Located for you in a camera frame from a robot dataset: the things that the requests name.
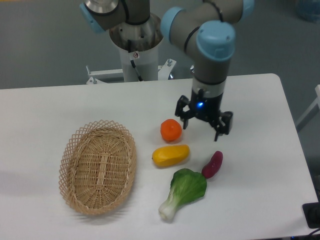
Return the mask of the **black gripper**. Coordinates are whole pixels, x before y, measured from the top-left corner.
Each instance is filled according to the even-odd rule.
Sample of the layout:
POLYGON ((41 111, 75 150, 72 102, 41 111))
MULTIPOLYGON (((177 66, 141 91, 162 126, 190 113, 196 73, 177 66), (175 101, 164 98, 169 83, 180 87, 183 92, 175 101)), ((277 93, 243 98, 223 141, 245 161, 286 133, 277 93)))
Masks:
POLYGON ((183 122, 184 130, 188 127, 189 119, 193 117, 209 122, 215 130, 214 141, 216 142, 219 136, 230 133, 233 124, 233 112, 220 110, 222 97, 223 95, 220 94, 216 97, 199 98, 198 94, 192 90, 190 101, 185 95, 180 96, 174 114, 183 122))

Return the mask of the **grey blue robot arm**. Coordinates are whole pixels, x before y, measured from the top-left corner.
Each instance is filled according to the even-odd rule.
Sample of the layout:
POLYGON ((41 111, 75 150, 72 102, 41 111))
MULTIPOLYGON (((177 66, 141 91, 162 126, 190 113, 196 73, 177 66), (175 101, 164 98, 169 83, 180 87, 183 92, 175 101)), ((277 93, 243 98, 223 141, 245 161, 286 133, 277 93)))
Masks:
POLYGON ((175 115, 188 126, 192 118, 209 123, 216 136, 228 135, 233 113, 220 109, 231 58, 233 25, 254 9, 252 0, 204 0, 193 10, 172 7, 163 17, 148 0, 85 0, 79 8, 94 32, 108 32, 118 48, 126 82, 158 80, 162 40, 194 62, 191 97, 181 96, 175 115))

